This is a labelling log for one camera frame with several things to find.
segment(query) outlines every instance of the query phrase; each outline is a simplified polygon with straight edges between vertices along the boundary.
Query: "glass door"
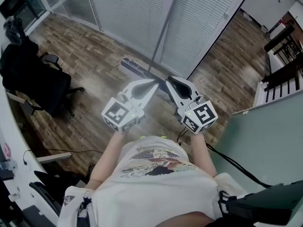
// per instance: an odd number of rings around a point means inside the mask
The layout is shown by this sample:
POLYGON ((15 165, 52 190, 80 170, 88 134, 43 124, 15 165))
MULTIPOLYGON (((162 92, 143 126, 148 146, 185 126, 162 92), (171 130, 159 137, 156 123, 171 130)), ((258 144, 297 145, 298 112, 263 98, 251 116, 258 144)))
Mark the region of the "glass door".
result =
POLYGON ((46 0, 51 10, 99 30, 90 0, 46 0))

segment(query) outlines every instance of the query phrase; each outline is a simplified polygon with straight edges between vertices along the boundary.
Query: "black office chair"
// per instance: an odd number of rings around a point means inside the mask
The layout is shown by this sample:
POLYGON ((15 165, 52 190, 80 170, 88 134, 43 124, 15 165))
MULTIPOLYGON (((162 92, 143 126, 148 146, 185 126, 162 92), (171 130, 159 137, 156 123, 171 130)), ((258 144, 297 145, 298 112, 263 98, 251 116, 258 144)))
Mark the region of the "black office chair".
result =
POLYGON ((69 186, 76 186, 79 181, 83 181, 85 184, 89 182, 88 176, 84 177, 73 172, 61 172, 58 177, 38 171, 34 171, 34 173, 41 182, 30 183, 29 186, 47 202, 58 216, 64 202, 65 190, 69 186))
POLYGON ((40 107, 34 107, 35 110, 45 110, 54 117, 62 104, 69 106, 65 97, 67 94, 84 91, 83 87, 69 89, 71 76, 62 71, 58 59, 50 54, 39 58, 27 43, 21 46, 10 44, 0 58, 3 86, 26 94, 39 104, 40 107), (57 69, 42 61, 54 64, 57 69))

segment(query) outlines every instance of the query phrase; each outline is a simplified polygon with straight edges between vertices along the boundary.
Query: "black cable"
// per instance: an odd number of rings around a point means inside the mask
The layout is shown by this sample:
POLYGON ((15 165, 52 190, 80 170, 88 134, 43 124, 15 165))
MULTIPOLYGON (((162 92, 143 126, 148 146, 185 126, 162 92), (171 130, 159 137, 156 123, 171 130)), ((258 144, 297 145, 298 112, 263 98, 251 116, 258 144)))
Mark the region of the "black cable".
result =
POLYGON ((184 129, 179 133, 179 135, 178 135, 178 138, 177 138, 177 143, 178 143, 178 141, 179 141, 179 138, 180 137, 182 137, 187 131, 185 131, 182 135, 181 135, 181 133, 184 131, 186 129, 186 126, 184 127, 184 129))
MULTIPOLYGON (((45 149, 42 149, 42 150, 57 150, 57 151, 65 151, 65 152, 72 152, 72 153, 83 153, 83 152, 88 152, 88 151, 95 151, 95 152, 98 152, 98 153, 103 153, 102 151, 95 150, 95 149, 87 149, 87 150, 76 151, 76 150, 66 150, 66 149, 48 149, 48 148, 45 148, 45 149)), ((28 151, 33 151, 33 150, 28 149, 28 150, 24 151, 24 154, 23 154, 23 163, 24 163, 24 165, 27 165, 27 162, 24 160, 24 156, 25 156, 25 153, 27 153, 28 151)))
MULTIPOLYGON (((177 142, 178 139, 183 136, 186 132, 184 132, 182 135, 179 134, 178 138, 177 138, 177 142)), ((217 153, 219 156, 221 156, 223 159, 225 159, 226 161, 228 161, 230 164, 232 164, 235 168, 237 168, 239 171, 241 171, 244 175, 246 175, 248 178, 250 178, 251 180, 253 180, 255 183, 261 185, 262 187, 265 188, 269 188, 271 187, 271 185, 265 184, 263 182, 261 182, 258 178, 256 178, 252 173, 250 173, 248 170, 246 170, 244 167, 242 167, 238 162, 236 162, 235 160, 231 159, 230 157, 228 157, 227 155, 217 151, 214 147, 212 147, 210 144, 206 143, 206 146, 213 152, 217 153)))

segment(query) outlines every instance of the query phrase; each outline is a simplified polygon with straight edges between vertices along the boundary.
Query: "desk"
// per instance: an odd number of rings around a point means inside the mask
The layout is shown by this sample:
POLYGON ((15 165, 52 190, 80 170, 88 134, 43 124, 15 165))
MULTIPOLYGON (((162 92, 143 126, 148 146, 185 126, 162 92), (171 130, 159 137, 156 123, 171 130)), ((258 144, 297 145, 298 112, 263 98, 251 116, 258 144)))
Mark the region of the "desk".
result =
POLYGON ((17 169, 14 171, 14 179, 5 181, 6 188, 10 194, 18 193, 20 198, 15 202, 21 210, 36 205, 37 208, 56 226, 58 216, 43 198, 31 187, 30 182, 40 182, 34 174, 34 171, 45 172, 41 164, 32 152, 25 154, 27 166, 23 164, 23 154, 29 150, 22 133, 19 130, 15 117, 11 111, 6 90, 0 83, 0 144, 3 149, 4 143, 7 143, 11 150, 11 159, 17 162, 17 169))

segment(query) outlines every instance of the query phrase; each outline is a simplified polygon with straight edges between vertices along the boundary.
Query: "chair armrest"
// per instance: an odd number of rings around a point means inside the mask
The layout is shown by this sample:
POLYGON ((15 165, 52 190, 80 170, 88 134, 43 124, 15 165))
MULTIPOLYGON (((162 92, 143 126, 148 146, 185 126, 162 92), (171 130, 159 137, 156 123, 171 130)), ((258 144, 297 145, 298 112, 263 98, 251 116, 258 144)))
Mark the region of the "chair armrest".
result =
POLYGON ((58 64, 59 57, 53 54, 47 54, 43 57, 43 60, 50 62, 56 66, 56 68, 59 69, 59 71, 62 71, 62 68, 58 64))

